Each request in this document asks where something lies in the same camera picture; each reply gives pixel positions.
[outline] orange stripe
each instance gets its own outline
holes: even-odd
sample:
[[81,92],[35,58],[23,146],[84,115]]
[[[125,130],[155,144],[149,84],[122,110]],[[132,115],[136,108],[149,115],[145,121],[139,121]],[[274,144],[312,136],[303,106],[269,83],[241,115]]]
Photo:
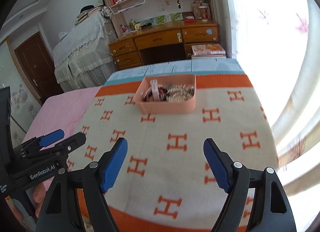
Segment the orange stripe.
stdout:
[[[78,200],[81,214],[89,218],[87,206],[84,200],[82,189],[77,189]],[[121,212],[109,206],[112,217],[114,218],[119,230],[121,232],[210,232],[211,229],[188,229],[188,228],[174,228],[165,225],[159,225],[147,220],[143,220],[124,212]],[[246,227],[239,227],[237,232],[245,232]]]
[[[135,93],[141,81],[109,85],[100,88],[97,96]],[[196,76],[197,88],[252,87],[247,75],[202,75]]]

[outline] finger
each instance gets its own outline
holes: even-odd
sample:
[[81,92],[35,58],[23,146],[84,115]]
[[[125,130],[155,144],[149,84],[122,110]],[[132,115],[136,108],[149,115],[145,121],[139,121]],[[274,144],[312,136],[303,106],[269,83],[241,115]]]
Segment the finger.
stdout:
[[45,193],[46,193],[46,190],[45,190],[45,187],[43,185],[43,183],[41,182],[40,184],[38,184],[37,187],[35,187],[35,189],[33,190],[33,200],[37,203],[40,203],[44,200],[44,197],[45,197]]
[[40,203],[37,204],[36,212],[35,212],[37,218],[39,218],[39,213],[40,213],[40,209],[42,207],[42,203],[43,203],[43,201],[41,201]]
[[14,214],[14,216],[16,217],[16,219],[20,222],[22,222],[23,218],[21,213],[19,212],[19,210],[14,206],[14,204],[12,203],[12,201],[10,199],[6,199],[7,204],[9,205],[9,208],[11,209],[12,213]]

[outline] light blue cloth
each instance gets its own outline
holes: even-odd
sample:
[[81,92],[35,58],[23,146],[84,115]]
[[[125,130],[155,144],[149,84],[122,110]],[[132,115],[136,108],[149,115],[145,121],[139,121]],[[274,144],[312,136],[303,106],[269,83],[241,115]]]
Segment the light blue cloth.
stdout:
[[193,73],[195,75],[244,74],[235,59],[180,60],[130,68],[113,73],[104,86],[141,81],[145,76]]

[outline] wooden desk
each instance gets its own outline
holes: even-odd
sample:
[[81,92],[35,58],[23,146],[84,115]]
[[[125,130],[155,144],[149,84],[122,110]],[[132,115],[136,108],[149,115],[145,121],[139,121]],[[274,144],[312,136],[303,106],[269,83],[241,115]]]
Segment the wooden desk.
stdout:
[[218,24],[171,21],[129,33],[109,44],[119,69],[190,59],[192,45],[219,43]]

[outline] red container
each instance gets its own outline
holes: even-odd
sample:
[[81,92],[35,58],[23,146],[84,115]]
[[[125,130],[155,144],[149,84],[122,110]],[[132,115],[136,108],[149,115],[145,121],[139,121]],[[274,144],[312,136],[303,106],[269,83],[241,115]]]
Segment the red container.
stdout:
[[[194,86],[195,94],[185,102],[152,101],[143,102],[143,94],[150,87],[150,81],[156,79],[158,84],[167,86],[168,84]],[[145,77],[133,100],[144,114],[185,114],[191,113],[196,108],[196,76],[194,74],[165,75],[155,77]]]

